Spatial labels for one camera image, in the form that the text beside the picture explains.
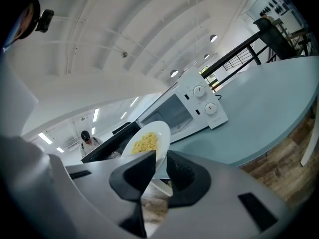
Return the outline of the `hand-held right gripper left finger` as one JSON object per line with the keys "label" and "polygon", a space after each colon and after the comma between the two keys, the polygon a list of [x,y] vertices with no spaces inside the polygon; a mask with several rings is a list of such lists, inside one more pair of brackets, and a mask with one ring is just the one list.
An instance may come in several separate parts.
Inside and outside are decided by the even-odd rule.
{"label": "hand-held right gripper left finger", "polygon": [[154,173],[154,151],[65,167],[50,155],[61,204],[57,239],[144,239],[141,196]]}

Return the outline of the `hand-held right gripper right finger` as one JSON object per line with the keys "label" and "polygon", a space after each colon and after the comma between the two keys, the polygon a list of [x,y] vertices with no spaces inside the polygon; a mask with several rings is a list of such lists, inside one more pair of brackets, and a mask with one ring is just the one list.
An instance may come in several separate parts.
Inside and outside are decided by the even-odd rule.
{"label": "hand-held right gripper right finger", "polygon": [[299,212],[237,167],[169,151],[166,171],[173,195],[150,239],[278,239]]}

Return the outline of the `yellow noodles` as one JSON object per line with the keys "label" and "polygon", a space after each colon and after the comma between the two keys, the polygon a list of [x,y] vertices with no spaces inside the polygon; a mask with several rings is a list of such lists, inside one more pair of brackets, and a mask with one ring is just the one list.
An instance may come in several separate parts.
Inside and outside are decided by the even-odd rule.
{"label": "yellow noodles", "polygon": [[157,151],[158,149],[158,137],[155,133],[149,132],[136,141],[131,150],[131,154],[138,154],[144,151]]}

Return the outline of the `white plate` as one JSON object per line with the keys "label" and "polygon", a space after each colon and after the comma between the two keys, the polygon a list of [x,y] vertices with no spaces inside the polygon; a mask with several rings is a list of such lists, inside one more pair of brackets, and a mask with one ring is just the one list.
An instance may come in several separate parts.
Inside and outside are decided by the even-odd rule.
{"label": "white plate", "polygon": [[140,140],[146,133],[153,132],[158,137],[158,149],[156,153],[156,171],[161,167],[166,157],[167,151],[170,146],[170,129],[169,126],[163,121],[155,121],[147,124],[141,128],[128,142],[122,156],[130,156],[133,145],[136,141]]}

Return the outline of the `white microwave oven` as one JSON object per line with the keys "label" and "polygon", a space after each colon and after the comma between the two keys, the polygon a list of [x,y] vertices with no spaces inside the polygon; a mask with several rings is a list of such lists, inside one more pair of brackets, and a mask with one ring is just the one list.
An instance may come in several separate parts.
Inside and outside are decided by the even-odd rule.
{"label": "white microwave oven", "polygon": [[82,163],[106,160],[112,154],[124,155],[129,141],[155,121],[167,124],[170,142],[174,143],[207,127],[214,129],[228,117],[202,75],[190,68],[134,122],[84,156]]}

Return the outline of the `row of ceiling light strips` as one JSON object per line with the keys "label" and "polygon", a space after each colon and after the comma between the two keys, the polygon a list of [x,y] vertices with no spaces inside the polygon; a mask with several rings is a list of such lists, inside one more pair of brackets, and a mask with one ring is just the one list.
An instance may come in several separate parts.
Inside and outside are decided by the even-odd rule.
{"label": "row of ceiling light strips", "polygon": [[57,154],[72,152],[82,142],[82,131],[91,136],[104,134],[124,122],[138,100],[135,97],[74,115],[43,130],[31,142]]}

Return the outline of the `light blue white-legged table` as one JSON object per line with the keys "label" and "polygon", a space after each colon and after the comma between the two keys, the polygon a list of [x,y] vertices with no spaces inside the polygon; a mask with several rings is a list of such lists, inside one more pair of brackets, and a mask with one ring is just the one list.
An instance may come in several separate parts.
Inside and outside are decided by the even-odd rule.
{"label": "light blue white-legged table", "polygon": [[241,166],[285,139],[309,111],[319,94],[319,56],[250,67],[218,94],[228,121],[170,150]]}

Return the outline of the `glass entrance doors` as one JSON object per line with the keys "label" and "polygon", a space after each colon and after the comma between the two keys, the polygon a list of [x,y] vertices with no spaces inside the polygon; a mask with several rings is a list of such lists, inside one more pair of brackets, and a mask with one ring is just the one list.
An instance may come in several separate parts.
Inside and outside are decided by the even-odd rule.
{"label": "glass entrance doors", "polygon": [[214,74],[211,74],[207,78],[205,78],[205,81],[214,93],[221,89],[221,86],[217,86],[219,84],[219,81]]}

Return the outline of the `black curved metal railing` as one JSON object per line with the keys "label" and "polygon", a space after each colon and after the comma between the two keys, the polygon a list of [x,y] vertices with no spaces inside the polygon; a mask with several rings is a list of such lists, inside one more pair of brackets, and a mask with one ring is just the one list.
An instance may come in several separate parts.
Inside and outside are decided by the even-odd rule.
{"label": "black curved metal railing", "polygon": [[256,65],[263,64],[259,56],[265,51],[268,51],[269,55],[271,55],[272,49],[265,42],[262,42],[264,46],[260,50],[254,50],[254,44],[259,39],[257,34],[252,35],[201,73],[202,77],[208,80],[210,76],[215,77],[215,73],[219,69],[222,68],[226,71],[227,75],[221,80],[215,77],[213,81],[208,82],[213,92],[216,92],[219,87],[229,82],[230,79],[243,69],[247,69],[252,62],[255,62]]}

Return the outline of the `black high-backed office chair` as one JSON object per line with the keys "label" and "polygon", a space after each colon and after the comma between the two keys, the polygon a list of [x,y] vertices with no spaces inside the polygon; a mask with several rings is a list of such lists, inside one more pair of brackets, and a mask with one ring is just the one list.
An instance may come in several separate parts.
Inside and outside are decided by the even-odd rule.
{"label": "black high-backed office chair", "polygon": [[268,19],[262,17],[253,23],[259,29],[258,37],[274,51],[280,60],[301,57],[301,52],[294,49]]}

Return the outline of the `group of black wall-hung caps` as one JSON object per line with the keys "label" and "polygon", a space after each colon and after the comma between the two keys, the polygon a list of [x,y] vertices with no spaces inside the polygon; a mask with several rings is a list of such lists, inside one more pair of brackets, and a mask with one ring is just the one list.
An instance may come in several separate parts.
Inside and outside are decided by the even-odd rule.
{"label": "group of black wall-hung caps", "polygon": [[271,0],[263,7],[262,13],[274,12],[277,15],[284,15],[287,11],[291,9],[292,3],[290,0]]}

